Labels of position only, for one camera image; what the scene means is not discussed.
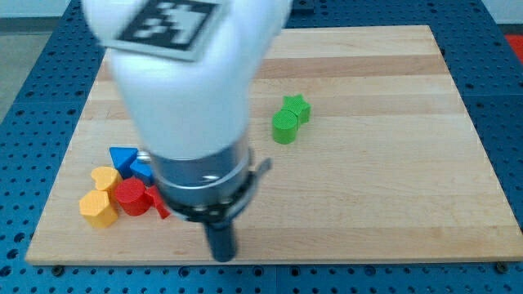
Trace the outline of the silver flange with black clamp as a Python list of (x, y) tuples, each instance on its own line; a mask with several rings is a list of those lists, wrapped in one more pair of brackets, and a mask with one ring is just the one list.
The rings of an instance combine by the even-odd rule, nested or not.
[(136, 159), (150, 166), (164, 203), (181, 219), (193, 222), (228, 222), (253, 200), (259, 180), (272, 168), (266, 158), (253, 164), (248, 136), (190, 143), (181, 154), (140, 150)]

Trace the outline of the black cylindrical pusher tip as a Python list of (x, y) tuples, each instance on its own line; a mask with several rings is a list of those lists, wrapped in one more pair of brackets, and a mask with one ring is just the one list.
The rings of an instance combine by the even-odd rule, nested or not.
[(213, 259), (218, 262), (234, 259), (237, 253), (234, 222), (205, 223), (203, 227)]

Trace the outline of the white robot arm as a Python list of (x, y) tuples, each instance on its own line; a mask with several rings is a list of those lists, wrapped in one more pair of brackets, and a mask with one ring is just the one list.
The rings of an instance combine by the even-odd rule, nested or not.
[(201, 223), (216, 261), (235, 257), (234, 219), (272, 162), (253, 161), (249, 87), (293, 4), (83, 0), (89, 29), (168, 207)]

